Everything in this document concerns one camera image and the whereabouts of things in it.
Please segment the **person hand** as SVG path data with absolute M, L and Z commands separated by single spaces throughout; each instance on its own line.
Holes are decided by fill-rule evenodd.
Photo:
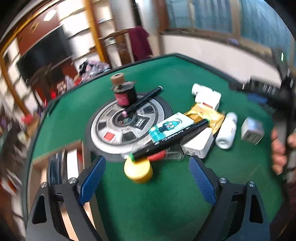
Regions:
M 271 132 L 271 151 L 272 169 L 276 175 L 280 175 L 287 164 L 287 156 L 285 145 L 279 140 L 276 128 L 273 128 Z

